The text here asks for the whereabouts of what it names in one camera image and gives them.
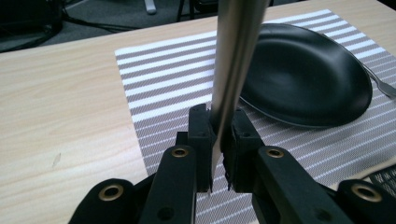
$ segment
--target table surface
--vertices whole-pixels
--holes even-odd
[[[375,0],[311,0],[265,19],[324,8],[396,55],[396,13]],[[216,26],[213,17],[0,54],[0,223],[65,223],[95,184],[145,178],[114,51]]]

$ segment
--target chair leg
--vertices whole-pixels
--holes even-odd
[[[183,12],[183,7],[184,7],[184,0],[180,0],[180,4],[178,4],[176,21],[180,21],[181,13]]]

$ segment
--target brass screw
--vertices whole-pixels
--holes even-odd
[[[172,150],[172,156],[177,157],[177,158],[185,157],[188,154],[189,154],[189,151],[184,148],[181,148],[181,147],[178,147],[178,148],[175,148]]]
[[[372,189],[369,186],[365,186],[363,184],[352,185],[352,192],[363,200],[372,203],[379,203],[382,201],[382,196],[380,193],[378,193],[375,189]]]
[[[283,151],[276,149],[276,148],[269,148],[266,150],[266,153],[268,156],[273,157],[273,158],[282,158],[285,153]]]
[[[123,193],[123,186],[112,184],[104,187],[99,192],[99,199],[104,202],[110,202],[118,199]]]

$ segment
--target black mechanical linkage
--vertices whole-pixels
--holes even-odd
[[[189,131],[163,153],[157,174],[135,186],[109,179],[96,185],[70,223],[194,223],[196,192],[211,189],[213,134],[205,105],[191,108]],[[337,191],[317,183],[284,148],[266,146],[237,109],[221,141],[229,187],[251,193],[260,223],[394,223],[396,199],[362,180]]]

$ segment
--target dark floor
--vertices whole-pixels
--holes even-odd
[[[45,0],[5,0],[12,2],[42,2]],[[83,21],[95,23],[107,23],[134,28],[148,28],[159,26],[177,21],[177,10],[180,0],[154,0],[157,13],[149,15],[146,11],[145,0],[59,0],[64,2],[65,10],[70,17]],[[298,0],[274,0],[274,6],[297,2]],[[395,0],[380,0],[385,4],[387,1],[394,4]],[[188,2],[185,1],[184,13],[188,12]],[[213,16],[215,14],[206,14],[205,16]],[[46,46],[59,44],[74,40],[86,39],[100,35],[111,35],[104,29],[90,27],[86,25],[78,25],[66,20],[62,20],[62,30],[52,38],[41,41],[43,43],[33,43],[38,46]],[[46,35],[43,27],[35,27],[34,30],[23,28],[19,30],[9,30],[2,27],[2,17],[0,15],[0,52],[24,43],[34,41],[38,38],[44,39]]]

